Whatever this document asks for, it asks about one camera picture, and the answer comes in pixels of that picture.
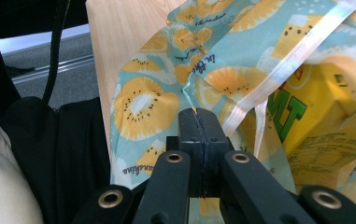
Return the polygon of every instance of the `gray floor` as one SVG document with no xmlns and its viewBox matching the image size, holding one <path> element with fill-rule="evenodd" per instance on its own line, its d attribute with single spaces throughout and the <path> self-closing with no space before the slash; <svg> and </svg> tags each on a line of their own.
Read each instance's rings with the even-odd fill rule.
<svg viewBox="0 0 356 224">
<path fill-rule="evenodd" d="M 50 45 L 8 54 L 5 64 L 17 68 L 34 67 L 29 74 L 13 78 L 21 97 L 42 97 L 50 64 Z M 61 43 L 60 69 L 50 106 L 89 100 L 99 96 L 90 35 L 69 38 Z"/>
</svg>

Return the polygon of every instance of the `yellow box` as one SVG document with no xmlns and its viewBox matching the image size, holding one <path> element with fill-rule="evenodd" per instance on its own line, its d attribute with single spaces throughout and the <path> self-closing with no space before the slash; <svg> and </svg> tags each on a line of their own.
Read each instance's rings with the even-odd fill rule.
<svg viewBox="0 0 356 224">
<path fill-rule="evenodd" d="M 356 101 L 332 64 L 302 65 L 269 97 L 297 185 L 336 188 L 340 168 L 356 159 Z"/>
</svg>

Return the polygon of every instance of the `kiwi slice print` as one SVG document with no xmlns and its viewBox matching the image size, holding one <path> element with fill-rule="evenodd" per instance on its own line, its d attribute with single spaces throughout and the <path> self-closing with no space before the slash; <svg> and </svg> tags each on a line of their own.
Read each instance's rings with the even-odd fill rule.
<svg viewBox="0 0 356 224">
<path fill-rule="evenodd" d="M 211 110 L 221 98 L 221 92 L 200 77 L 198 77 L 195 82 L 195 90 L 198 101 L 201 106 L 207 110 Z"/>
<path fill-rule="evenodd" d="M 141 172 L 151 175 L 152 168 L 155 165 L 158 157 L 166 151 L 165 143 L 156 139 L 149 147 L 146 148 L 143 155 L 136 162 Z"/>
<path fill-rule="evenodd" d="M 166 53 L 169 50 L 168 41 L 163 32 L 157 32 L 142 48 L 139 52 L 146 53 Z"/>
<path fill-rule="evenodd" d="M 233 19 L 232 32 L 246 31 L 270 19 L 286 0 L 263 0 L 255 6 L 245 7 Z"/>
<path fill-rule="evenodd" d="M 218 14 L 230 6 L 234 0 L 198 0 L 196 15 L 199 18 Z"/>
<path fill-rule="evenodd" d="M 161 67 L 158 66 L 152 60 L 134 58 L 130 62 L 126 63 L 122 70 L 126 72 L 140 72 L 140 71 L 161 71 Z"/>
<path fill-rule="evenodd" d="M 195 65 L 204 57 L 203 53 L 193 54 L 190 58 L 190 63 L 187 64 L 179 64 L 175 67 L 175 74 L 177 76 L 177 80 L 180 84 L 184 85 L 187 82 L 187 78 L 189 77 L 192 69 Z"/>
<path fill-rule="evenodd" d="M 320 21 L 322 16 L 293 15 L 279 36 L 272 56 L 284 59 Z"/>
<path fill-rule="evenodd" d="M 255 67 L 229 66 L 210 72 L 205 81 L 231 99 L 239 101 L 266 77 L 264 72 Z"/>
<path fill-rule="evenodd" d="M 136 77 L 122 86 L 114 101 L 114 122 L 120 136 L 146 139 L 169 127 L 178 113 L 178 97 L 164 92 L 148 77 Z"/>
<path fill-rule="evenodd" d="M 204 47 L 205 43 L 212 37 L 213 28 L 203 27 L 195 34 L 194 42 L 197 47 L 203 52 L 207 53 L 207 49 Z"/>
<path fill-rule="evenodd" d="M 186 28 L 177 29 L 173 35 L 173 43 L 180 50 L 196 47 L 194 39 L 195 33 Z"/>
<path fill-rule="evenodd" d="M 188 24 L 193 23 L 195 19 L 195 10 L 196 6 L 194 5 L 185 7 L 177 14 L 176 18 Z"/>
</svg>

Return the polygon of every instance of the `black cloth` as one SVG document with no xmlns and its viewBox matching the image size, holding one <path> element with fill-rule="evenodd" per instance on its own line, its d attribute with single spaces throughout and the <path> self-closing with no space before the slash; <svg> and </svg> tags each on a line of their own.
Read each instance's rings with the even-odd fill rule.
<svg viewBox="0 0 356 224">
<path fill-rule="evenodd" d="M 0 38 L 30 35 L 52 30 L 58 0 L 33 0 L 33 2 L 33 4 L 28 4 L 25 7 L 0 15 Z M 85 2 L 86 0 L 70 1 L 64 28 L 88 23 Z"/>
<path fill-rule="evenodd" d="M 0 122 L 45 223 L 70 223 L 96 189 L 109 184 L 110 163 L 99 98 L 51 109 L 22 98 Z"/>
</svg>

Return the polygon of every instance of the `bag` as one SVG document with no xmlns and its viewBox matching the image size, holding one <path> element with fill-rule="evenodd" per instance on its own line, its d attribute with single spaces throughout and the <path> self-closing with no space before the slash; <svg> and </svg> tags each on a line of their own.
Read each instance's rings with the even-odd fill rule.
<svg viewBox="0 0 356 224">
<path fill-rule="evenodd" d="M 178 135 L 178 112 L 203 107 L 218 116 L 235 149 L 251 150 L 295 191 L 267 98 L 355 9 L 356 1 L 192 0 L 172 11 L 120 71 L 111 183 L 132 189 L 149 178 L 166 137 Z M 244 117 L 250 131 L 238 129 Z M 190 222 L 220 223 L 217 202 L 191 200 Z"/>
</svg>

